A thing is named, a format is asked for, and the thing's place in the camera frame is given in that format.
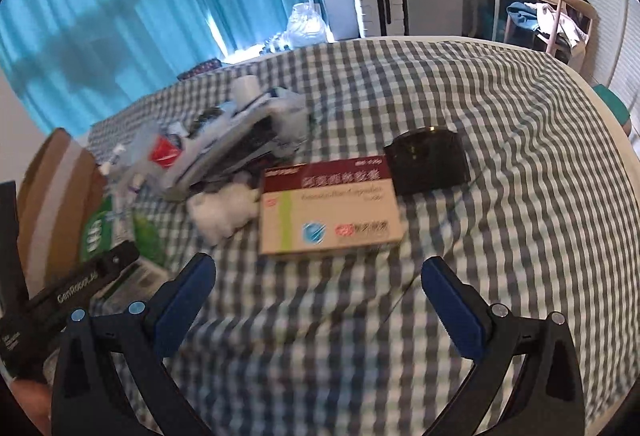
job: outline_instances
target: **blue gripper pad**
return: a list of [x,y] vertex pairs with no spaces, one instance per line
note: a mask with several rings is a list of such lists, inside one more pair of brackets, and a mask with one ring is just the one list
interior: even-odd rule
[[453,272],[447,278],[438,265],[446,265],[441,257],[430,257],[423,263],[422,289],[460,355],[478,362],[484,354],[484,328],[449,280],[458,278]]
[[154,351],[160,358],[175,355],[215,285],[216,264],[213,259],[206,254],[198,254],[196,257],[200,259],[191,260],[189,265],[192,267],[188,269],[188,274],[182,275],[187,270],[185,267],[176,278],[176,281],[182,281],[180,288],[156,321]]

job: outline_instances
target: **plastic bag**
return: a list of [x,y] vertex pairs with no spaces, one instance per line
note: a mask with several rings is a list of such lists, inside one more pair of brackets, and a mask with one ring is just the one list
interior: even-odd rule
[[224,131],[200,146],[184,167],[178,162],[164,175],[162,195],[184,201],[199,192],[217,192],[239,171],[259,175],[289,158],[305,141],[308,114],[304,96],[276,87],[234,114]]
[[294,48],[326,42],[326,23],[311,3],[293,5],[287,39]]

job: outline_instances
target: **white cotton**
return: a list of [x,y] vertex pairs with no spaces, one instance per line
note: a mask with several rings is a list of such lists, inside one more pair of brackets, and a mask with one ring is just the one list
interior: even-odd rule
[[258,216],[257,200],[257,190],[233,182],[218,193],[191,197],[187,210],[202,237],[211,245],[217,245]]

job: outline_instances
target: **brown cardboard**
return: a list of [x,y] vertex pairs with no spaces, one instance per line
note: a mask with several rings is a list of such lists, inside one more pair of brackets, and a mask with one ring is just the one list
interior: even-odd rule
[[56,129],[31,162],[18,193],[18,251],[30,295],[79,264],[87,218],[99,207],[105,178],[95,159]]
[[398,243],[403,234],[384,156],[278,167],[264,172],[261,254]]

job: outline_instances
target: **checkered bedsheet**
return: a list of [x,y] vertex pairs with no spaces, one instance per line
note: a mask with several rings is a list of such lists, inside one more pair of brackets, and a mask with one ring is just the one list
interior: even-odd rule
[[[206,246],[184,205],[143,193],[175,270],[211,254],[218,281],[167,368],[217,434],[420,435],[470,369],[420,289],[439,254],[487,302],[566,313],[587,422],[639,374],[640,211],[601,118],[550,57],[475,42],[324,44],[175,84],[96,124],[104,160],[152,117],[189,121],[255,74],[306,97],[295,162],[375,155],[423,126],[457,130],[471,184],[399,199],[397,248],[258,257],[258,228]],[[481,427],[497,421],[516,359]],[[150,426],[124,373],[127,394]]]

